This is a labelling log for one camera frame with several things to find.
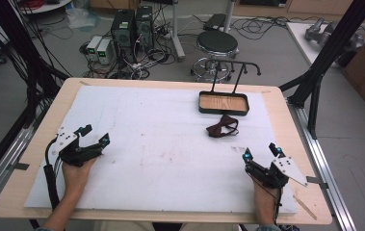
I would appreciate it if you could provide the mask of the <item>grey tape piece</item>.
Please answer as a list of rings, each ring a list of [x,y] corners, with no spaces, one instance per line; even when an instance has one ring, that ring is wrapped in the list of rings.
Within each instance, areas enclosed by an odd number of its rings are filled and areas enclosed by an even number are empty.
[[[328,183],[325,183],[321,178],[306,176],[306,180],[308,183],[319,185],[322,190],[328,189]]]
[[[27,170],[27,168],[30,165],[28,164],[23,164],[23,163],[15,163],[15,164],[10,164],[7,168],[7,170],[13,171],[15,169],[19,169],[19,170]]]

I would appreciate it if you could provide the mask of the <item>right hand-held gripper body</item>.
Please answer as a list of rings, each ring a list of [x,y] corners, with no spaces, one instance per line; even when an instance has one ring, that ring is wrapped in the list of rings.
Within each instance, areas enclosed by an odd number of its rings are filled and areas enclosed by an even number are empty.
[[[260,181],[265,187],[280,189],[288,183],[289,179],[293,179],[304,187],[308,185],[306,177],[291,157],[274,158],[270,167],[257,164],[249,156],[244,157],[244,162],[246,173]]]

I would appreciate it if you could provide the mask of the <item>black computer tower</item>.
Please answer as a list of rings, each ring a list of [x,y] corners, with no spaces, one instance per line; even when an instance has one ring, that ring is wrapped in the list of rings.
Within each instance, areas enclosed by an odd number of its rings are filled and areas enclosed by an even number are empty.
[[[154,47],[153,44],[153,9],[151,6],[139,6],[136,10],[137,41],[144,51]]]
[[[137,38],[135,13],[133,10],[120,9],[114,17],[111,34],[117,55],[121,53],[134,62],[134,45]]]

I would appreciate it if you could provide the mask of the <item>white foam mat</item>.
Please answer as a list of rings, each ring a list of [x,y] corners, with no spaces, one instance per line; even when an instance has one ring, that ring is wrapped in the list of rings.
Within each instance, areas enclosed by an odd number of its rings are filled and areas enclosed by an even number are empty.
[[[219,115],[198,109],[196,90],[83,86],[62,127],[91,131],[83,147],[103,135],[110,143],[91,168],[81,209],[144,212],[250,213],[253,184],[242,158],[250,151],[266,167],[277,141],[264,96],[248,94],[238,134],[212,138]]]

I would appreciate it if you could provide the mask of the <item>white power supply unit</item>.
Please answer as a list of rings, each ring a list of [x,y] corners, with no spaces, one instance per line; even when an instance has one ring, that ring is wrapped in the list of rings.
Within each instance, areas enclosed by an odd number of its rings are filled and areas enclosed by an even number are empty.
[[[101,40],[101,36],[94,36],[86,47],[88,52],[88,58],[93,62],[98,61],[97,48]]]
[[[113,51],[111,41],[108,38],[104,38],[100,41],[97,48],[97,56],[101,64],[109,64],[111,62]]]

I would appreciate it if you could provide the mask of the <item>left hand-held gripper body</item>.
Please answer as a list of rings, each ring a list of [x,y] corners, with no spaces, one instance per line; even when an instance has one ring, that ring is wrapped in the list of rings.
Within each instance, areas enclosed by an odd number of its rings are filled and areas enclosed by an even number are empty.
[[[63,162],[71,166],[81,167],[84,162],[100,156],[103,149],[98,146],[98,143],[81,147],[79,145],[81,136],[75,135],[74,132],[61,127],[52,153],[57,154]]]

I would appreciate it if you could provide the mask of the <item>black round stool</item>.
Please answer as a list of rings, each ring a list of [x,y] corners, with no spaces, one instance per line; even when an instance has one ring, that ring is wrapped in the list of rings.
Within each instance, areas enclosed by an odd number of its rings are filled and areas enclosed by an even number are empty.
[[[228,33],[221,31],[205,31],[198,35],[197,48],[207,54],[198,59],[191,67],[191,75],[196,81],[212,81],[217,77],[219,82],[231,79],[231,69],[227,63],[219,63],[216,58],[234,57],[238,41]]]

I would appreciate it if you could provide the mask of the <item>flat black device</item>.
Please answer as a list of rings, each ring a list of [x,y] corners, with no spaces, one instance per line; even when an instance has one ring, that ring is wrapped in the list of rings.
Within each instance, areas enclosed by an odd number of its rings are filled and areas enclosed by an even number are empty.
[[[205,31],[222,31],[226,15],[224,13],[213,14],[203,25]]]

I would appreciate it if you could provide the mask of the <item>grey table leg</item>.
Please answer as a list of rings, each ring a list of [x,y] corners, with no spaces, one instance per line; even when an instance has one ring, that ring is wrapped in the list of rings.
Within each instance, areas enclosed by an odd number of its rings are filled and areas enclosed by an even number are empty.
[[[171,39],[174,45],[174,49],[178,62],[183,62],[186,58],[181,41],[178,36],[178,0],[171,0],[172,3],[172,30]]]

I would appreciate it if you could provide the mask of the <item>grey device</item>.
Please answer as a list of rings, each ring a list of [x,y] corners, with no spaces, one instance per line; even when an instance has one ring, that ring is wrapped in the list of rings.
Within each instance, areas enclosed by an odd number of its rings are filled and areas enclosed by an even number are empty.
[[[334,30],[338,26],[338,21],[329,22],[323,31],[321,31],[321,26],[325,22],[323,17],[320,17],[312,26],[305,30],[304,38],[308,41],[315,40],[321,47],[323,47],[330,36],[333,34]],[[344,45],[344,51],[356,51],[358,48],[365,44],[365,38],[355,33]]]

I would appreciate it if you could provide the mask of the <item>black metal frame post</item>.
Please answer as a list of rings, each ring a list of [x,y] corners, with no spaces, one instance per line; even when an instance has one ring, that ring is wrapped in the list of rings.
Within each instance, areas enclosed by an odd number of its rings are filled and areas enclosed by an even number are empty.
[[[297,87],[296,91],[288,97],[288,102],[296,108],[303,108],[305,100],[310,97],[307,131],[314,140],[317,139],[316,121],[323,78],[364,20],[365,0],[352,0],[313,64],[300,77],[279,87],[281,91]]]

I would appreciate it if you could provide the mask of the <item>thin wooden stick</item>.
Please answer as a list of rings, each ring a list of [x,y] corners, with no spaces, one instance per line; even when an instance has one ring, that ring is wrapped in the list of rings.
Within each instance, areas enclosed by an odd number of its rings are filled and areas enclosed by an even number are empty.
[[[299,205],[301,206],[301,208],[310,216],[312,217],[314,220],[317,220],[317,216],[309,209],[309,207],[301,200],[299,199],[296,195],[293,195],[293,198],[295,199],[295,201],[297,201],[299,203]]]

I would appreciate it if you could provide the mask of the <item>round white table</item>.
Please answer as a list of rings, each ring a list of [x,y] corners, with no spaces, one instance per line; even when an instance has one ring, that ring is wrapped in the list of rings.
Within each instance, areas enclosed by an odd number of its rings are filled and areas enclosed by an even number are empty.
[[[70,5],[72,0],[19,0],[17,5],[24,14],[45,13]]]

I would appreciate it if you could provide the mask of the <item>aluminium rail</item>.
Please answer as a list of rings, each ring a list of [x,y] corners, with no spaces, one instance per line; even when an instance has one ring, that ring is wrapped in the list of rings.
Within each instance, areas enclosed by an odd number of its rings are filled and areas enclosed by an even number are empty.
[[[335,178],[326,160],[325,153],[317,139],[314,139],[307,129],[307,113],[305,109],[288,105],[293,120],[299,127],[301,139],[306,143],[307,154],[309,155],[314,170],[318,173],[320,186],[329,203],[331,215],[336,219],[341,231],[357,231],[352,216],[337,186]]]
[[[11,144],[3,152],[0,159],[0,187],[6,182],[8,175],[13,171],[21,157],[23,151],[27,147],[29,141],[33,137],[35,129],[33,127],[21,129],[14,137]]]

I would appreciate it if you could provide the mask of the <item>dark red bow tie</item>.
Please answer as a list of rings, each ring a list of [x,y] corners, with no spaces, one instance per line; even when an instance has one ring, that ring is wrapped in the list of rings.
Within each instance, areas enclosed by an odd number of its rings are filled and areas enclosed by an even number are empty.
[[[208,136],[211,138],[223,138],[226,136],[236,136],[239,133],[238,130],[239,121],[229,115],[223,115],[220,121],[206,128]]]

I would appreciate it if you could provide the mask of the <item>person's left hand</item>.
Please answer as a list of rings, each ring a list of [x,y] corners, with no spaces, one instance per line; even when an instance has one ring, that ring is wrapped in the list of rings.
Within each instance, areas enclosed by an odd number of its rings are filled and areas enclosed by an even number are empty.
[[[67,198],[80,198],[87,185],[91,167],[96,158],[86,161],[81,167],[71,166],[63,163],[63,174],[65,179],[65,194]]]

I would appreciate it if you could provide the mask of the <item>black stand with wooden tray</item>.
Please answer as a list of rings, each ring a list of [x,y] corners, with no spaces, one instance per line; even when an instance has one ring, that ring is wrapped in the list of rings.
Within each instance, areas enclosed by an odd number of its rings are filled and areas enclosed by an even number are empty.
[[[252,65],[256,68],[256,74],[261,75],[261,70],[258,64],[241,61],[229,61],[221,59],[211,59],[211,62],[216,64],[216,73],[210,90],[203,90],[198,97],[198,110],[203,114],[214,115],[232,115],[232,116],[246,116],[249,112],[250,105],[248,97],[244,93],[236,91],[243,73],[247,74],[247,66]],[[215,91],[216,80],[218,72],[222,63],[231,64],[232,70],[234,64],[241,66],[239,76],[233,87],[232,92]]]

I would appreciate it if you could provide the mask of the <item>person's lap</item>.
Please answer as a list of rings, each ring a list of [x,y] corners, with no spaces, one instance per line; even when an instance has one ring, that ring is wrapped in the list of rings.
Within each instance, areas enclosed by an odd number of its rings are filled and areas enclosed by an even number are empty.
[[[93,231],[242,231],[231,223],[163,223],[143,221],[99,221]]]

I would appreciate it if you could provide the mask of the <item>person's right hand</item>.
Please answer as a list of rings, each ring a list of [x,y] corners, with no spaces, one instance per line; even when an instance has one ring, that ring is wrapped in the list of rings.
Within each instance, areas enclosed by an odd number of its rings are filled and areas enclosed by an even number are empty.
[[[276,205],[279,189],[265,188],[261,182],[253,179],[254,211],[260,225],[273,225],[276,222]]]

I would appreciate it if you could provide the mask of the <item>white metal post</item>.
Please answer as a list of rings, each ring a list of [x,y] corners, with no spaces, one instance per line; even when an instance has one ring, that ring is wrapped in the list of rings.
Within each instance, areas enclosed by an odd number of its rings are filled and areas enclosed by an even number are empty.
[[[231,23],[235,4],[236,4],[236,0],[228,0],[227,7],[226,7],[226,13],[225,13],[225,21],[224,21],[224,26],[223,26],[223,31],[225,33],[228,33],[230,30],[230,23]]]

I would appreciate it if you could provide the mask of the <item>clear plastic bag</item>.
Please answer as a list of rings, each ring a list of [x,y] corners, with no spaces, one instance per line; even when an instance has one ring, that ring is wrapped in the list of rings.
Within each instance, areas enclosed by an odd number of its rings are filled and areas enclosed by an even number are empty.
[[[79,29],[81,31],[90,31],[95,28],[101,19],[91,13],[87,9],[71,8],[66,9],[66,17],[68,19],[68,27],[70,29]]]

